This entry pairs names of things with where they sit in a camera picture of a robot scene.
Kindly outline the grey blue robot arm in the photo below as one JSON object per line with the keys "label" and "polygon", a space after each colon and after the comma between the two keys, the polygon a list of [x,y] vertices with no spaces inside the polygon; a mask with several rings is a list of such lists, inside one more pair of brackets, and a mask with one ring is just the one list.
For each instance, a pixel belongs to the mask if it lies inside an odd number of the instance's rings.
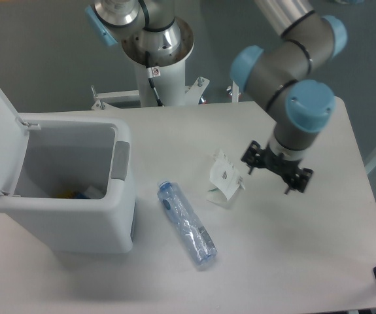
{"label": "grey blue robot arm", "polygon": [[[308,1],[258,1],[257,6],[282,44],[271,52],[246,47],[233,60],[230,78],[274,119],[275,128],[267,145],[252,142],[242,161],[280,176],[289,190],[304,192],[313,171],[300,162],[335,108],[331,89],[309,75],[344,49],[347,31],[337,18],[319,16]],[[167,70],[184,63],[194,38],[173,1],[94,1],[85,13],[100,39],[108,46],[121,44],[135,64],[142,106],[186,104],[184,71]]]}

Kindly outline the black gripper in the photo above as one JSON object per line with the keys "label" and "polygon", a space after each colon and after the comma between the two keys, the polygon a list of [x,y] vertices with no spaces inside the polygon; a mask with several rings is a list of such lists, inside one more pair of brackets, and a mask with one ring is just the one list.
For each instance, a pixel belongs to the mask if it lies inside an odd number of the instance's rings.
{"label": "black gripper", "polygon": [[307,184],[313,176],[313,170],[309,168],[300,168],[299,160],[287,160],[283,153],[275,154],[269,145],[263,150],[256,141],[251,141],[241,161],[247,165],[248,174],[251,174],[255,168],[265,168],[282,177],[287,184],[284,191],[288,194],[290,191],[304,193]]}

